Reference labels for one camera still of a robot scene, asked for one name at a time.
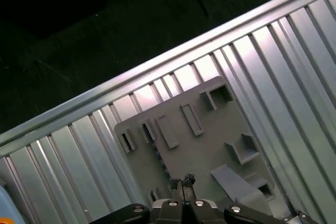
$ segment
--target corrugated metal sheet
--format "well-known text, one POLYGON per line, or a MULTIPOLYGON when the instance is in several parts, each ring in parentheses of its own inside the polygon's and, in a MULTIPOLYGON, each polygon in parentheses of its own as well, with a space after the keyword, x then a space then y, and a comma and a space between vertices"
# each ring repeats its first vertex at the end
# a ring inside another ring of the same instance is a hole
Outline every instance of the corrugated metal sheet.
POLYGON ((0 176, 33 223, 88 223, 145 203, 114 126, 222 75, 293 206, 333 223, 335 10, 336 0, 286 1, 202 44, 196 39, 194 49, 167 62, 154 60, 151 71, 119 77, 123 85, 108 88, 111 80, 86 103, 62 105, 57 118, 60 108, 30 121, 29 131, 1 135, 0 176))

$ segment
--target bolt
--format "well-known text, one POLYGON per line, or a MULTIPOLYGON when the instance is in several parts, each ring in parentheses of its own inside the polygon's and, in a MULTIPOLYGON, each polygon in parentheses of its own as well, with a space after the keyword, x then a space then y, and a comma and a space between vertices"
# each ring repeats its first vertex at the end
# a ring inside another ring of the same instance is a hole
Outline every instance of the bolt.
POLYGON ((195 202, 195 204, 196 204, 196 206, 198 206, 198 207, 201 207, 201 206, 203 206, 203 205, 204 205, 204 202, 203 202, 203 201, 200 201, 200 200, 198 200, 198 201, 196 201, 196 202, 195 202))
POLYGON ((175 206, 177 206, 177 202, 170 201, 168 205, 170 205, 171 207, 175 207, 175 206))
POLYGON ((142 212, 143 208, 142 207, 135 207, 133 212, 142 212))
POLYGON ((241 212, 241 209, 239 207, 231 207, 231 210, 233 212, 241 212))

